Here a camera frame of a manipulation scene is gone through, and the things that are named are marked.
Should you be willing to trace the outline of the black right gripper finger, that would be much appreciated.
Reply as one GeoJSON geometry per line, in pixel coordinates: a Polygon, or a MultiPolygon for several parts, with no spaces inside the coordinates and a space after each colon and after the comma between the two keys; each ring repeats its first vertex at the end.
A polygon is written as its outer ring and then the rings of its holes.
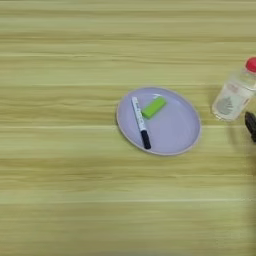
{"type": "Polygon", "coordinates": [[[245,113],[245,125],[250,132],[252,141],[256,142],[256,116],[253,113],[245,113]]]}

